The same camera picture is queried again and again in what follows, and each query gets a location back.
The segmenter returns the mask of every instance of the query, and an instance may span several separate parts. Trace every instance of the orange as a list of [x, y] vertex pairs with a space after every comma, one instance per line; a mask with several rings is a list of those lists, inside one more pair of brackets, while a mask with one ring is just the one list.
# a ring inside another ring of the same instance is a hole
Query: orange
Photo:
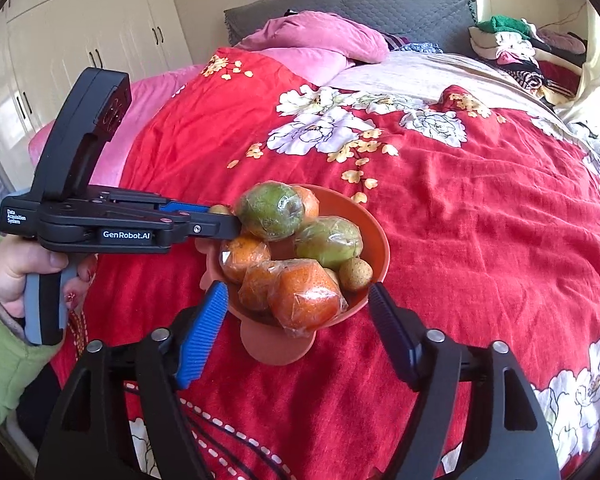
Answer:
[[342, 308], [337, 285], [315, 260], [289, 260], [268, 299], [280, 325], [298, 332], [317, 330]]
[[252, 235], [241, 234], [220, 245], [220, 267], [224, 275], [234, 283], [242, 283], [249, 267], [270, 258], [269, 246]]
[[244, 308], [253, 312], [266, 312], [269, 309], [267, 294], [281, 268], [281, 262], [262, 262], [247, 269], [238, 292]]
[[292, 189], [300, 195], [304, 205], [304, 219], [302, 221], [306, 222], [318, 218], [320, 201], [316, 198], [314, 192], [302, 186], [292, 186]]

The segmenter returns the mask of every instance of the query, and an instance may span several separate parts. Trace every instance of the plastic bowl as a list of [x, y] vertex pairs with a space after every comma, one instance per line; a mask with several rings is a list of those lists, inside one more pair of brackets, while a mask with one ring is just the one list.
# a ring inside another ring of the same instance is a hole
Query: plastic bowl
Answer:
[[[381, 282], [389, 269], [389, 242], [378, 221], [362, 206], [350, 198], [325, 187], [303, 184], [320, 201], [321, 216], [340, 216], [353, 222], [360, 229], [363, 251], [361, 258], [371, 265], [374, 282]], [[206, 272], [200, 280], [200, 288], [207, 290], [215, 280], [226, 282], [219, 263], [220, 243], [216, 240], [196, 239], [196, 248], [206, 254]], [[292, 239], [270, 244], [273, 260], [294, 257]], [[227, 283], [229, 288], [229, 312], [240, 319], [240, 338], [246, 351], [257, 361], [268, 365], [286, 365], [304, 356], [315, 341], [315, 333], [308, 337], [291, 337], [285, 333], [270, 314], [260, 316], [244, 309], [238, 300], [237, 285]], [[349, 308], [324, 328], [343, 322], [359, 312], [368, 301], [366, 290], [357, 294], [345, 293]]]

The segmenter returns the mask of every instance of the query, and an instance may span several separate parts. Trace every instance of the green sleeve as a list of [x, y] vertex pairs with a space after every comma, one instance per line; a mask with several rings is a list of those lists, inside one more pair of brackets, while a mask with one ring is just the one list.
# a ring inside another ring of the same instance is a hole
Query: green sleeve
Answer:
[[0, 424], [60, 346], [30, 346], [0, 320]]

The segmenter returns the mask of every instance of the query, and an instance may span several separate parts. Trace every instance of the silver bolt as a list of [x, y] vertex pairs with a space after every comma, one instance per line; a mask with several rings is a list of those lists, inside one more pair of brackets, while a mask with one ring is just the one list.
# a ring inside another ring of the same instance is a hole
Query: silver bolt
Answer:
[[427, 339], [434, 343], [442, 343], [445, 340], [445, 335], [440, 330], [433, 329], [427, 332]]
[[87, 345], [87, 352], [89, 352], [90, 354], [95, 354], [102, 350], [102, 346], [102, 341], [100, 341], [99, 339], [94, 339]]
[[170, 335], [171, 332], [169, 332], [168, 328], [156, 328], [151, 332], [151, 339], [157, 342], [166, 341]]
[[507, 344], [503, 341], [496, 341], [493, 343], [493, 349], [498, 353], [498, 354], [506, 354], [507, 352], [509, 352], [509, 347], [507, 346]]

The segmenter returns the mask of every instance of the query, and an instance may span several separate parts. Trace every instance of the headboard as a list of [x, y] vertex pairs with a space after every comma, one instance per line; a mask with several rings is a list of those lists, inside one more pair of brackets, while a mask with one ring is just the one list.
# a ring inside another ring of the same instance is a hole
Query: headboard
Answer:
[[475, 56], [468, 28], [477, 21], [476, 0], [259, 0], [224, 12], [231, 46], [288, 9], [335, 12], [414, 43], [431, 41], [445, 52]]

